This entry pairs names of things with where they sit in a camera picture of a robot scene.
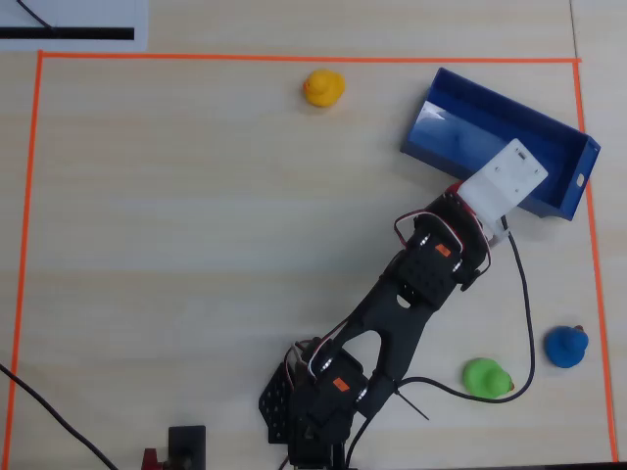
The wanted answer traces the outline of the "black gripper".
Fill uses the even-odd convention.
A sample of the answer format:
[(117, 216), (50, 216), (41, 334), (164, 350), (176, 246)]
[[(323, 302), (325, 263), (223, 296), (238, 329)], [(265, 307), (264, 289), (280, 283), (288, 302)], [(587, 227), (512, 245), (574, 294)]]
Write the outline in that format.
[(426, 210), (440, 216), (451, 226), (466, 251), (487, 251), (489, 245), (482, 225), (475, 218), (475, 212), (458, 194), (460, 186), (460, 183), (451, 185)]

